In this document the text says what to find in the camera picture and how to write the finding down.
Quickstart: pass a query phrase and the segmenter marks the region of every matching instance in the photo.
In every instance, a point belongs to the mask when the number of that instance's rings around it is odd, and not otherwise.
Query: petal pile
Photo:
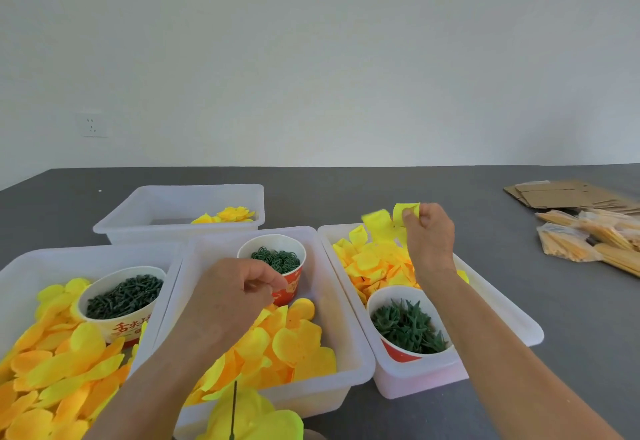
[[[207,423],[207,431],[196,440],[226,440],[231,432],[231,413],[234,397],[233,383],[220,392],[220,400],[213,408]],[[276,411],[267,398],[255,389],[238,387],[234,438],[236,440],[300,440],[303,423],[299,415],[290,410]]]
[[[210,216],[209,213],[204,213],[202,216],[198,216],[191,221],[191,224],[209,224],[213,222],[248,222],[253,221],[251,218],[255,214],[255,211],[249,210],[244,206],[238,206],[234,208],[228,206],[219,213]]]
[[[0,363],[0,437],[80,440],[129,374],[137,348],[121,365],[124,339],[107,346],[73,312],[90,283],[78,277],[38,293],[36,323]]]
[[[411,209],[419,216],[420,203],[397,203],[393,219],[385,209],[365,214],[362,216],[364,226],[352,230],[349,240],[343,238],[333,244],[333,250],[364,306],[372,293],[386,286],[420,288],[406,246],[406,228],[402,220],[405,209]],[[462,270],[458,275],[468,283]]]
[[[311,322],[315,313],[309,299],[264,309],[251,329],[205,372],[184,405],[217,400],[234,381],[244,389],[264,389],[335,374],[333,349],[320,346],[322,328]]]

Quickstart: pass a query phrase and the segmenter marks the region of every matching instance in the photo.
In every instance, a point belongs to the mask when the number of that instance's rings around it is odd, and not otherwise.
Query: forearm
[[[503,438],[620,438],[454,270],[418,280]]]
[[[84,440],[170,440],[193,385],[219,352],[171,334],[128,378],[100,413]]]

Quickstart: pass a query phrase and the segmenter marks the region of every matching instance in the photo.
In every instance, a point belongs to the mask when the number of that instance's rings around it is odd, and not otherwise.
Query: tabletop
[[[51,169],[0,191],[0,266],[34,249],[108,244],[92,227],[139,186],[260,183],[263,228],[358,222],[394,203],[439,202],[455,253],[540,324],[533,351],[625,437],[640,432],[640,282],[542,253],[540,221],[502,187],[578,178],[640,197],[640,164],[431,168]],[[305,419],[330,440],[496,438],[468,380],[387,400],[373,381]]]

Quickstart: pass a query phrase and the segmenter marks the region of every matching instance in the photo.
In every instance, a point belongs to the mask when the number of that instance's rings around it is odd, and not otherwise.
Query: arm
[[[416,280],[438,310],[480,401],[506,439],[621,438],[456,274],[454,225],[437,204],[404,215]]]
[[[156,352],[125,381],[84,440],[170,440],[182,404],[204,372],[249,330],[286,280],[266,263],[212,266]]]

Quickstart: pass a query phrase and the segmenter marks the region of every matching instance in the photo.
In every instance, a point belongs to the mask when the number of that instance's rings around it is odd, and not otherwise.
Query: electrical outlet
[[[83,137],[109,137],[106,119],[100,113],[77,113],[76,124]]]

